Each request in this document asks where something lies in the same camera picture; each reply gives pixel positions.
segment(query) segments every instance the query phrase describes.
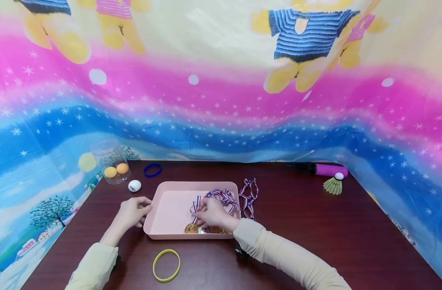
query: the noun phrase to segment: hand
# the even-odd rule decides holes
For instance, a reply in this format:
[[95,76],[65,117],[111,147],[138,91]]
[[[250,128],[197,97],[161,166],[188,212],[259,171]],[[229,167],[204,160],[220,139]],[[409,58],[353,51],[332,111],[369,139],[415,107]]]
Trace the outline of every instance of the hand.
[[143,227],[145,222],[145,215],[152,209],[152,201],[145,196],[133,197],[127,201],[121,202],[120,210],[118,211],[112,226],[129,230],[132,226]]
[[132,226],[142,227],[145,215],[152,210],[152,201],[145,196],[133,197],[121,202],[120,210],[104,233],[101,244],[116,247],[124,233]]
[[202,228],[219,226],[233,232],[239,224],[239,220],[230,216],[221,202],[215,198],[203,198],[200,202],[200,208],[201,210],[195,215],[199,218],[197,225],[202,226]]

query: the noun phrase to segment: silicone wristband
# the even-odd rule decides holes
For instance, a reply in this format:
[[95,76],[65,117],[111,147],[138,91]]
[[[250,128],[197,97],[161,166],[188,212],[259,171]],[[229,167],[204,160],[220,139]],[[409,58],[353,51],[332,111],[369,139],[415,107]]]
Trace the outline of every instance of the silicone wristband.
[[[173,275],[169,276],[168,278],[160,278],[160,277],[158,277],[157,274],[155,273],[155,266],[157,265],[157,261],[158,261],[158,259],[160,259],[161,256],[163,256],[163,255],[166,254],[166,253],[173,253],[173,254],[175,254],[176,257],[178,257],[179,264],[178,264],[178,268],[176,269],[176,272],[174,272]],[[172,250],[172,249],[166,249],[166,250],[163,250],[163,251],[161,251],[159,254],[157,254],[157,256],[155,257],[155,260],[153,260],[153,266],[152,266],[152,269],[153,269],[153,275],[155,276],[155,279],[156,279],[156,280],[158,280],[158,281],[161,282],[161,283],[169,282],[169,281],[173,280],[173,279],[178,275],[179,270],[181,269],[181,258],[179,257],[178,253],[177,253],[175,250]]]
[[[157,172],[152,173],[152,174],[147,174],[147,173],[145,173],[145,172],[146,172],[149,168],[151,168],[151,167],[158,167]],[[161,171],[162,171],[162,166],[161,166],[160,164],[149,164],[149,165],[147,165],[147,166],[144,168],[144,175],[145,175],[146,177],[154,177],[154,176],[160,174]]]

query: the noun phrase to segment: gold medal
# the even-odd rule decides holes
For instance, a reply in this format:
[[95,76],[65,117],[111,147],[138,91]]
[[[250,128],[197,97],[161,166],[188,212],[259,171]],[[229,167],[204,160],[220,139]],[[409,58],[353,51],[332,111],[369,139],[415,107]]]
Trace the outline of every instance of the gold medal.
[[207,229],[203,229],[202,227],[199,227],[198,228],[198,233],[210,233],[210,230],[207,228]]
[[185,233],[198,233],[198,227],[196,224],[190,223],[184,229]]
[[225,233],[224,229],[218,226],[213,226],[211,228],[211,233]]

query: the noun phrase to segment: blue striped sweater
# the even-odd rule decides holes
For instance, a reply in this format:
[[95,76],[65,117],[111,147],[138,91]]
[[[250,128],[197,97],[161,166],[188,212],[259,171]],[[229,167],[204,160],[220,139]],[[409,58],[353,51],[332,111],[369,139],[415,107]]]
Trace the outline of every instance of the blue striped sweater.
[[[359,11],[300,12],[295,9],[270,10],[271,35],[279,34],[274,59],[290,58],[298,63],[327,57],[343,28]],[[295,31],[297,19],[307,19],[303,33]]]
[[65,13],[71,15],[67,0],[19,0],[32,13]]

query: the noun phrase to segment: pink plastic tray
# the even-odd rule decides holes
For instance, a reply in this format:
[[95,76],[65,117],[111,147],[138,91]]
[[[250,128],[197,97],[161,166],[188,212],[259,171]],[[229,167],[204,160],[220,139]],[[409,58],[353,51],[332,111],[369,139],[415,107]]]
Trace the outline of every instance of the pink plastic tray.
[[[230,239],[232,234],[187,234],[185,227],[192,222],[190,208],[197,195],[205,196],[214,189],[229,189],[237,204],[239,191],[229,181],[166,181],[161,183],[152,201],[153,210],[144,222],[144,232],[151,239]],[[240,213],[233,214],[240,219]]]

